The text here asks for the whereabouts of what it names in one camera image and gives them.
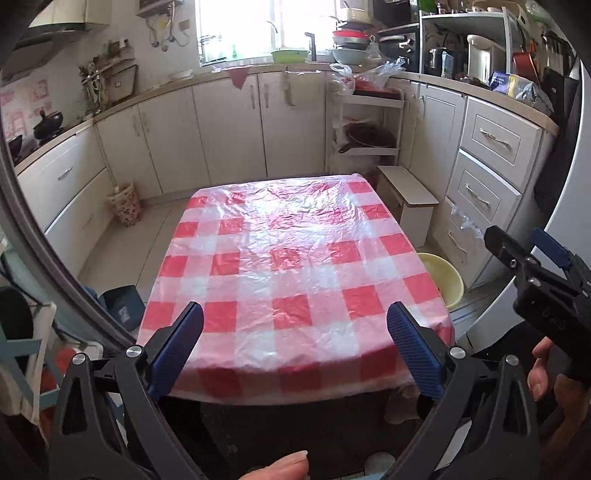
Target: plastic table cover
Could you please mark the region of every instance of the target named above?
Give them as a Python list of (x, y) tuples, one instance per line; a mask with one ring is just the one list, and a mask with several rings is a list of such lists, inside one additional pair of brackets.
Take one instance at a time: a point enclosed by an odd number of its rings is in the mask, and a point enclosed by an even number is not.
[(204, 330), (172, 395), (210, 403), (302, 403), (411, 383), (386, 328), (398, 300), (453, 339), (431, 277), (359, 175), (199, 190), (138, 343), (192, 300), (203, 306)]

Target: shelf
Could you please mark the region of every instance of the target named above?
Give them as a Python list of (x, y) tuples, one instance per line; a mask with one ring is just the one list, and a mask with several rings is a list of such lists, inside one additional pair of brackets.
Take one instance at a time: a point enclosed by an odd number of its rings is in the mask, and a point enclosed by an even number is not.
[[(467, 12), (465, 14), (424, 15), (423, 22), (433, 22), (460, 35), (479, 35), (488, 38), (503, 48), (506, 46), (505, 18), (502, 12)], [(511, 37), (514, 47), (521, 44), (517, 25), (511, 22)]]
[(355, 157), (358, 155), (398, 155), (397, 148), (374, 148), (374, 147), (359, 147), (351, 148), (351, 150), (341, 153), (341, 155), (347, 155), (349, 157)]
[(337, 93), (337, 95), (343, 99), (343, 103), (347, 103), (348, 105), (372, 105), (389, 108), (404, 108), (404, 100), (368, 97), (364, 95), (341, 95), (340, 93)]

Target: white cabinet door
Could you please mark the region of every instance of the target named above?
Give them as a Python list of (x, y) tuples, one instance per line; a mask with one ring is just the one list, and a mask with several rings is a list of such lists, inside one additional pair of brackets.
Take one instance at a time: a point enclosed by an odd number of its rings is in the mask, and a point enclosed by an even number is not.
[(398, 143), (400, 145), (398, 165), (408, 170), (413, 155), (414, 134), (417, 127), (420, 84), (410, 80), (390, 78), (387, 85), (404, 92), (404, 116), (402, 117), (402, 131)]
[(140, 103), (139, 111), (163, 193), (210, 186), (190, 87)]
[(324, 173), (324, 73), (263, 73), (259, 85), (269, 178)]
[(465, 107), (461, 94), (421, 85), (409, 171), (439, 202), (456, 162)]
[(214, 185), (267, 178), (256, 75), (193, 87), (203, 150)]
[(54, 23), (84, 23), (86, 0), (53, 0), (53, 3), (56, 5)]
[(139, 198), (162, 195), (137, 105), (96, 124), (117, 185), (134, 182)]
[(35, 17), (35, 20), (31, 22), (29, 27), (39, 27), (41, 25), (48, 25), (53, 22), (53, 12), (56, 11), (56, 3), (51, 2), (47, 5), (42, 12)]

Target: human hand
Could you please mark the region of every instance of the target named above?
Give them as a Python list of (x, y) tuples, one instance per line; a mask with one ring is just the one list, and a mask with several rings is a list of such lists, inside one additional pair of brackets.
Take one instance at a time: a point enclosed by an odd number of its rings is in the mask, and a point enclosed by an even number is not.
[(240, 480), (304, 480), (309, 467), (308, 452), (302, 450), (280, 458), (270, 466), (247, 473)]

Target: frying pan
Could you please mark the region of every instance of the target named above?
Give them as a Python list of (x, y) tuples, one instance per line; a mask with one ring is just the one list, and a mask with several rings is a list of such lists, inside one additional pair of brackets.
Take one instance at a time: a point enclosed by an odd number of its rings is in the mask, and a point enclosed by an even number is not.
[(339, 153), (346, 153), (355, 147), (395, 148), (396, 138), (385, 128), (374, 124), (347, 124), (345, 134), (349, 143)]

